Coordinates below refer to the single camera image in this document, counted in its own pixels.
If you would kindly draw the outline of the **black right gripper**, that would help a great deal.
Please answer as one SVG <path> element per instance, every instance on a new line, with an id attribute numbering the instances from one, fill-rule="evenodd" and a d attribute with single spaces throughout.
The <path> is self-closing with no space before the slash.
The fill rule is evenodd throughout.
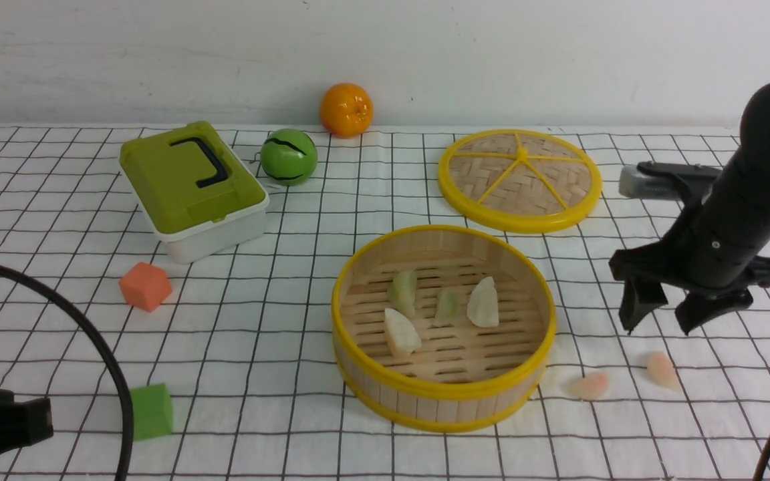
<path id="1" fill-rule="evenodd" d="M 770 159 L 739 150 L 721 170 L 705 194 L 681 201 L 657 243 L 612 255 L 612 276 L 624 281 L 618 319 L 627 335 L 668 304 L 662 284 L 688 291 L 674 310 L 685 335 L 751 307 L 746 287 L 770 285 L 770 259 L 760 257 L 770 241 Z"/>

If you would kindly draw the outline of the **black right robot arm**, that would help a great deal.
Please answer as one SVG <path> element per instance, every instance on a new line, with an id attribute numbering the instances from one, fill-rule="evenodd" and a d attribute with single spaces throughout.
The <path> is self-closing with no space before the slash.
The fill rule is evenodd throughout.
<path id="1" fill-rule="evenodd" d="M 666 234 L 609 260 L 623 281 L 618 318 L 633 331 L 667 304 L 664 285 L 687 292 L 675 311 L 681 331 L 748 309 L 751 286 L 770 287 L 770 84 L 748 101 L 740 145 L 724 168 L 639 162 L 623 168 L 618 192 L 635 200 L 673 200 L 682 210 Z"/>

